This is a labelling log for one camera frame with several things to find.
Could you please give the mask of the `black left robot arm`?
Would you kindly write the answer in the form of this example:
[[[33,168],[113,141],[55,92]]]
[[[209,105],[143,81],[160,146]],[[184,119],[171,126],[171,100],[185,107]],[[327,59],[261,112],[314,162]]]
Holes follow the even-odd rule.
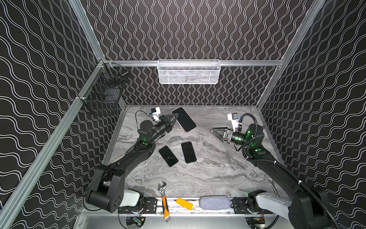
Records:
[[[159,122],[150,120],[140,123],[135,144],[119,160],[100,165],[86,189],[84,202],[101,210],[114,213],[122,204],[126,177],[142,162],[146,161],[156,148],[155,141],[172,131],[179,115],[177,113],[161,115]]]

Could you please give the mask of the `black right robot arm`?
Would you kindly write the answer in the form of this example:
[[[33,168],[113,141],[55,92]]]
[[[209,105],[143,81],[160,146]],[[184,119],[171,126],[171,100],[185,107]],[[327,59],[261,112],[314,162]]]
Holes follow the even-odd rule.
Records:
[[[227,127],[212,128],[210,132],[221,142],[233,143],[236,151],[242,152],[248,162],[264,171],[288,195],[280,198],[262,190],[252,191],[247,200],[251,212],[268,210],[288,220],[295,229],[339,228],[330,211],[327,192],[310,187],[278,162],[262,145],[265,134],[261,126],[251,124],[245,133]]]

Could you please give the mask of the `left black phone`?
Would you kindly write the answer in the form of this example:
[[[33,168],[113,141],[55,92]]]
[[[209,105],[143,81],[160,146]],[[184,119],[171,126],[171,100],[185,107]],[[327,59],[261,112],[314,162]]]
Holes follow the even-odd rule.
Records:
[[[173,167],[179,161],[168,146],[161,148],[159,153],[169,167]]]

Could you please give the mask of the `black phone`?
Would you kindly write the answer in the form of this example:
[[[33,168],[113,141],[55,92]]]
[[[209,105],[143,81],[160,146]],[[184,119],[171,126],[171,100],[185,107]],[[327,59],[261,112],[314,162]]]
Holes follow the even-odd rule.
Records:
[[[185,162],[187,164],[196,162],[196,155],[194,152],[193,144],[192,142],[183,142],[181,144],[183,155],[185,158]]]
[[[179,161],[168,146],[161,148],[159,153],[169,167],[173,167]]]

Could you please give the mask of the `middle black phone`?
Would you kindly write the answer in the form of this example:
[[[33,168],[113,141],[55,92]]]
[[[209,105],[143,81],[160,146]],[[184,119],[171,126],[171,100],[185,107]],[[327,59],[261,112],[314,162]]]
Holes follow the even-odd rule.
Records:
[[[183,142],[181,144],[183,155],[185,158],[185,162],[187,164],[196,162],[196,155],[194,152],[193,144],[192,142]]]

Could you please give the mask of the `white mesh basket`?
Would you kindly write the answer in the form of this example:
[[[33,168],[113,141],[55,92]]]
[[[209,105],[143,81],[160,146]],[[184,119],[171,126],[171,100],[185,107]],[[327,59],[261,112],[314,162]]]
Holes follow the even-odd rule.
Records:
[[[215,59],[159,59],[157,71],[160,84],[215,85],[219,81],[221,63]]]

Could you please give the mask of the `silver spanner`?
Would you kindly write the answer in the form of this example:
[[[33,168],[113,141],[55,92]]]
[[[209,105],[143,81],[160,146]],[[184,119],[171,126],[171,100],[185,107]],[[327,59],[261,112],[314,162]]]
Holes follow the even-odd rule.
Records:
[[[276,189],[276,187],[275,187],[275,182],[274,182],[272,179],[269,179],[269,180],[268,180],[268,183],[269,183],[269,184],[270,184],[270,186],[272,187],[272,189],[273,189],[273,191],[274,191],[275,195],[276,195],[277,197],[280,197],[280,195],[279,195],[279,193],[278,193],[278,191],[277,191],[277,189]]]

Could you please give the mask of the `grey fabric pouch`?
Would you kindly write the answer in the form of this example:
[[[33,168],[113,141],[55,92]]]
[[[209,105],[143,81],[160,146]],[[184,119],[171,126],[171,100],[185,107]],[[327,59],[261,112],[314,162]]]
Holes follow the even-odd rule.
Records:
[[[204,196],[199,199],[199,206],[203,210],[226,210],[231,208],[231,201],[227,196]]]

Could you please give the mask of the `orange handled adjustable wrench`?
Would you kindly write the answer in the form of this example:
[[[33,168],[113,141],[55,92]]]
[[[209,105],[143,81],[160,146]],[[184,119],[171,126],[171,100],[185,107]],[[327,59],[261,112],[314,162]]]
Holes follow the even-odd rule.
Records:
[[[167,198],[166,198],[166,194],[165,194],[166,187],[167,187],[167,185],[166,185],[166,182],[164,182],[164,181],[162,182],[162,184],[158,185],[158,190],[162,196],[162,208],[163,208],[164,220],[166,222],[169,222],[170,221],[170,212],[168,209]]]

